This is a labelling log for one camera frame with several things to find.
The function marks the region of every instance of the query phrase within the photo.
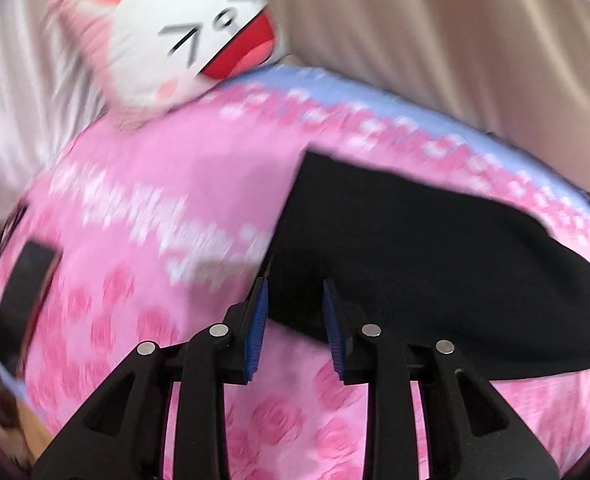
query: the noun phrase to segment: black cloth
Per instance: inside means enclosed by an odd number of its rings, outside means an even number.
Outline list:
[[[490,380],[590,368],[590,264],[510,206],[307,153],[262,264],[270,316],[326,340],[321,279]]]

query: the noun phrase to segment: cartoon mouth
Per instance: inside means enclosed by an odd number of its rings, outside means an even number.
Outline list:
[[[201,73],[211,79],[226,79],[261,65],[274,48],[275,32],[264,9],[224,45]]]

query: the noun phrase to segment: cartoon face pillow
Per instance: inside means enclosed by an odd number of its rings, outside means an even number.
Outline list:
[[[124,129],[284,55],[266,0],[52,0]]]

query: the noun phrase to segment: pink bed sheet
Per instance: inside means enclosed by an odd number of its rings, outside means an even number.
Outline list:
[[[54,433],[138,342],[187,340],[245,296],[307,146],[510,203],[590,261],[590,214],[458,136],[434,138],[405,118],[238,84],[135,134],[100,119],[27,192],[30,207],[0,262],[1,295],[27,238],[63,248],[25,377],[31,406]],[[589,446],[590,370],[494,386],[562,471]],[[339,383],[323,346],[270,323],[255,380],[228,387],[226,405],[234,479],[361,479],[366,391]],[[169,442],[176,410],[173,402]]]

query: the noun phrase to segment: silver screw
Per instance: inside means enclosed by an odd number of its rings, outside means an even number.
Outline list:
[[[377,337],[381,334],[381,328],[378,325],[368,324],[361,327],[361,333],[367,337]]]
[[[448,339],[442,339],[435,344],[435,349],[440,354],[452,354],[455,350],[455,345],[448,341]]]
[[[144,341],[137,346],[137,353],[139,355],[150,355],[155,351],[155,343]]]
[[[227,333],[229,333],[229,327],[227,327],[223,323],[219,323],[211,326],[211,328],[209,329],[209,333],[213,337],[224,337]]]

